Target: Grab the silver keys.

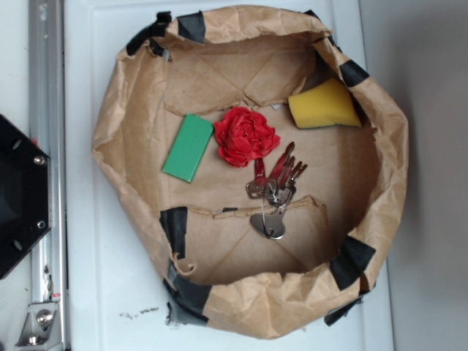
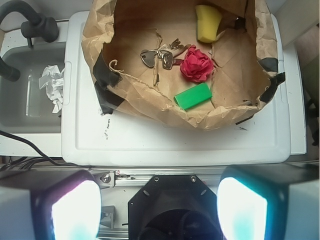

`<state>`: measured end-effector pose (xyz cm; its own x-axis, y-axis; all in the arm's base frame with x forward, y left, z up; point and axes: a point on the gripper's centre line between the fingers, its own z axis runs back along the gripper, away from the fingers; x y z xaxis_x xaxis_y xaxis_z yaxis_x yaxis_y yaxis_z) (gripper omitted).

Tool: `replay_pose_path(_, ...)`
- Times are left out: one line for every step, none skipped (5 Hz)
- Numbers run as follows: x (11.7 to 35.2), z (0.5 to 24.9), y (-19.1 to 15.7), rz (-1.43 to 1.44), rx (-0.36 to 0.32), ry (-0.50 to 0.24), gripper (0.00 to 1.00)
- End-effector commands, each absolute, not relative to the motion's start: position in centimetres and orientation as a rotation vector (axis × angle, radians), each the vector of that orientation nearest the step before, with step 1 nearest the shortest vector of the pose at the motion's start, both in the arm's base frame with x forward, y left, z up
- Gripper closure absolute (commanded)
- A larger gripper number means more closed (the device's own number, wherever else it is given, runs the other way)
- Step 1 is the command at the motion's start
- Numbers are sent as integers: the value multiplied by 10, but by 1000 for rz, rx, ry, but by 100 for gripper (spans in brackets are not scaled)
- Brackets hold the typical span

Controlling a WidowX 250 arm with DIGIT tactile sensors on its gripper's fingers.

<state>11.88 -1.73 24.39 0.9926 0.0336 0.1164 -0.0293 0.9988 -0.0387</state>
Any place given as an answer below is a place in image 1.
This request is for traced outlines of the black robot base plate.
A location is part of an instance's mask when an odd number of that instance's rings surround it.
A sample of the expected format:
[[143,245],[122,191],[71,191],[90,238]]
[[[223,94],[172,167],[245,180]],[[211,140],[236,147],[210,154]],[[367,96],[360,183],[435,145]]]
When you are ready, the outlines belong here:
[[49,160],[1,117],[1,278],[50,230]]

